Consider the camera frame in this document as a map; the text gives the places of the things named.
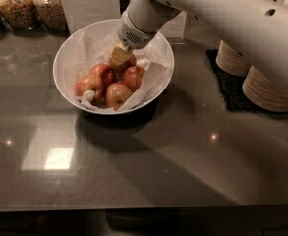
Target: countertop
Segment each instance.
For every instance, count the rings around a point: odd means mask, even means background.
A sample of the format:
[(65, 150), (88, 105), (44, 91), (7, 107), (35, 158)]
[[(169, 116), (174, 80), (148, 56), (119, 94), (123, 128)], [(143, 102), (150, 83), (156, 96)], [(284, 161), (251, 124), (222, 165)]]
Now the countertop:
[(288, 204), (288, 114), (226, 110), (205, 56), (212, 32), (195, 23), (172, 39), (167, 90), (119, 116), (58, 92), (65, 40), (0, 30), (0, 211)]

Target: black mat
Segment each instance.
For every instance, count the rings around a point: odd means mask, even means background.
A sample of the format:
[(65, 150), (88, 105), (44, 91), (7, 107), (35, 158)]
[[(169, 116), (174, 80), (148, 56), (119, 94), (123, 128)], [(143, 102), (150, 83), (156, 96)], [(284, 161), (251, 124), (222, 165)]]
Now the black mat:
[(215, 62), (218, 50), (207, 50), (206, 56), (211, 64), (212, 72), (219, 84), (228, 111), (262, 112), (262, 108), (251, 103), (242, 91), (243, 77), (233, 76), (218, 67)]

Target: white bowl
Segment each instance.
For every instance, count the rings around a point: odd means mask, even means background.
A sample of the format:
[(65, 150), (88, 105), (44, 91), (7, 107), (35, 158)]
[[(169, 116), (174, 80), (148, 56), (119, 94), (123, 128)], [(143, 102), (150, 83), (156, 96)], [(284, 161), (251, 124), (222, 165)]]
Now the white bowl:
[(116, 111), (114, 113), (106, 113), (106, 112), (97, 112), (91, 109), (87, 109), (83, 105), (81, 105), (76, 99), (72, 97), (72, 94), (69, 92), (66, 80), (65, 80), (65, 73), (64, 70), (66, 69), (67, 64), (70, 61), (71, 53), (77, 46), (79, 40), (83, 37), (84, 33), (86, 32), (88, 35), (94, 37), (97, 40), (102, 41), (112, 30), (117, 26), (119, 20), (105, 20), (100, 21), (91, 25), (88, 25), (74, 34), (72, 34), (60, 47), (58, 50), (54, 64), (53, 64), (53, 76), (56, 87), (60, 91), (60, 93), (74, 106), (80, 108), (83, 111), (94, 113), (94, 114), (103, 114), (103, 115), (114, 115), (114, 114), (125, 114), (137, 109), (146, 106), (147, 104), (154, 101), (158, 98), (165, 88), (170, 83), (174, 72), (174, 55), (172, 48), (166, 38), (159, 32), (155, 38), (151, 41), (150, 46), (151, 48), (155, 49), (156, 52), (159, 52), (167, 62), (168, 62), (168, 71), (166, 73), (166, 78), (158, 84), (157, 87), (153, 88), (148, 95), (144, 98), (144, 101), (137, 105), (136, 107), (125, 110), (125, 111)]

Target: screw hole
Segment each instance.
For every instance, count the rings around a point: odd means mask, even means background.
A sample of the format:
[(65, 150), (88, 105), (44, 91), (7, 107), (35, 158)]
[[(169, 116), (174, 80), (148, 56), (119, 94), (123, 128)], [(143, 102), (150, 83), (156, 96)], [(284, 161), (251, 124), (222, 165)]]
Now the screw hole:
[(276, 11), (274, 9), (270, 9), (264, 15), (268, 16), (268, 17), (271, 17), (271, 16), (273, 16), (275, 14), (275, 12)]

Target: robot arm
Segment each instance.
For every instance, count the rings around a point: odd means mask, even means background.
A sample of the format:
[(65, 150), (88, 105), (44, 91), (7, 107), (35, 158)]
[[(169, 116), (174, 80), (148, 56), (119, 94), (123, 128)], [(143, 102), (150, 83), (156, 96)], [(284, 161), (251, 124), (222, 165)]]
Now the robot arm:
[(118, 34), (144, 48), (160, 27), (185, 11), (238, 50), (288, 93), (288, 8), (270, 0), (132, 0)]

